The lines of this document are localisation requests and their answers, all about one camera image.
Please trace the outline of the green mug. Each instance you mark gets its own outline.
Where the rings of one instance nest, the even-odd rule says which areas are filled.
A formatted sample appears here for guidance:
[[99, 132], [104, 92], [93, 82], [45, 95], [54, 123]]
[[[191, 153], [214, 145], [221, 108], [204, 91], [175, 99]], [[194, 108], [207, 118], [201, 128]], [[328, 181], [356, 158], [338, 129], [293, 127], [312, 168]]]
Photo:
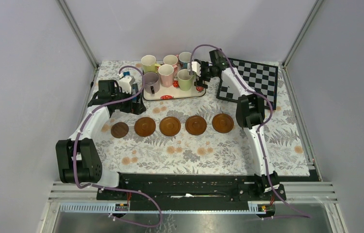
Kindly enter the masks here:
[[177, 75], [179, 88], [182, 91], [189, 91], [195, 78], [194, 73], [191, 74], [187, 69], [181, 69]]

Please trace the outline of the dark walnut coaster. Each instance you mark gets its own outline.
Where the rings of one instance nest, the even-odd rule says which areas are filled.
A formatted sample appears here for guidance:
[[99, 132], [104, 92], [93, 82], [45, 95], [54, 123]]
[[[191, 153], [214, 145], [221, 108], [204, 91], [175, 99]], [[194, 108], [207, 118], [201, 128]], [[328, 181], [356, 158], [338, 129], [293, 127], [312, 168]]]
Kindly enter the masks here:
[[129, 132], [129, 126], [124, 122], [118, 122], [111, 127], [111, 135], [114, 138], [123, 138]]

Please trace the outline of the brown coaster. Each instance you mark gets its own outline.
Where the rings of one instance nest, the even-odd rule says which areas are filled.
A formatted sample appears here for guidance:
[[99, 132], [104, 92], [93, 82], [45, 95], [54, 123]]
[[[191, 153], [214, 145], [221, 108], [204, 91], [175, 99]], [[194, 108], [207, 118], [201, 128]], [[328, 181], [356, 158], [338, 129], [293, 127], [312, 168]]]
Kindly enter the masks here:
[[234, 127], [234, 120], [228, 114], [217, 114], [212, 119], [212, 126], [219, 133], [229, 133]]
[[190, 116], [185, 122], [185, 129], [191, 135], [201, 135], [207, 129], [207, 122], [201, 116]]
[[140, 137], [152, 135], [156, 130], [156, 123], [150, 117], [142, 117], [135, 122], [135, 133]]
[[161, 120], [159, 129], [165, 136], [175, 136], [181, 130], [181, 123], [176, 117], [168, 116]]

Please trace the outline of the black white chessboard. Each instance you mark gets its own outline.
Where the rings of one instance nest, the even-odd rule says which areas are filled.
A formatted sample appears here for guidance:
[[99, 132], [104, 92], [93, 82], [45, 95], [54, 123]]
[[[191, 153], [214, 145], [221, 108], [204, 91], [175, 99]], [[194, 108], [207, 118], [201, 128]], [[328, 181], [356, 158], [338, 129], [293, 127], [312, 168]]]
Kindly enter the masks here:
[[[263, 94], [270, 101], [273, 110], [276, 110], [279, 67], [234, 58], [229, 60], [238, 69], [243, 80], [256, 92]], [[220, 81], [216, 98], [236, 102], [238, 96], [225, 82]]]

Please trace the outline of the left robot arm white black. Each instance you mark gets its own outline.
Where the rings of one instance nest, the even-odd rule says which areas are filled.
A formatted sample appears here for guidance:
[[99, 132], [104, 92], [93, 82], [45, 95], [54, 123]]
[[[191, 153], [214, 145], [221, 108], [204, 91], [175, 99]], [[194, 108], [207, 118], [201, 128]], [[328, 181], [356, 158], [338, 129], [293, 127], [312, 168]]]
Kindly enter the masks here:
[[77, 130], [68, 139], [56, 143], [59, 176], [61, 182], [78, 183], [81, 188], [88, 183], [108, 187], [108, 193], [119, 200], [125, 197], [127, 187], [119, 181], [118, 172], [103, 169], [93, 139], [116, 110], [139, 115], [146, 108], [134, 77], [102, 80], [98, 84]]

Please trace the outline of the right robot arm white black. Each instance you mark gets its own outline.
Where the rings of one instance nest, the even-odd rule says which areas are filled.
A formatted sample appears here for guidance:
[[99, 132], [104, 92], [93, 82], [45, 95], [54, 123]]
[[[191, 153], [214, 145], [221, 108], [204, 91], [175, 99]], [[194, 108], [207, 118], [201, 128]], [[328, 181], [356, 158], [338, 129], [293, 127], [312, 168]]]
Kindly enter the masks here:
[[266, 200], [277, 193], [280, 183], [275, 169], [268, 158], [264, 136], [265, 103], [270, 102], [262, 94], [253, 90], [242, 78], [237, 68], [221, 49], [209, 52], [211, 61], [201, 61], [190, 57], [188, 71], [196, 76], [196, 84], [207, 88], [206, 82], [213, 77], [219, 77], [233, 89], [237, 98], [236, 121], [247, 135], [251, 155], [255, 157], [258, 168], [255, 172], [254, 192], [256, 197]]

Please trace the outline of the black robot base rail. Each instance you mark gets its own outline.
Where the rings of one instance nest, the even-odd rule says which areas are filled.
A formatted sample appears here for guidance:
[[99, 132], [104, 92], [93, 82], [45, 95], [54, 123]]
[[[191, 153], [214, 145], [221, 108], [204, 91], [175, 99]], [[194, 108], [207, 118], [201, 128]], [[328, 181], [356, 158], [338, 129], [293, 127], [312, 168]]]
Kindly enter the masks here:
[[255, 175], [148, 175], [119, 176], [119, 189], [141, 191], [162, 211], [245, 210], [247, 201], [279, 201], [266, 178]]

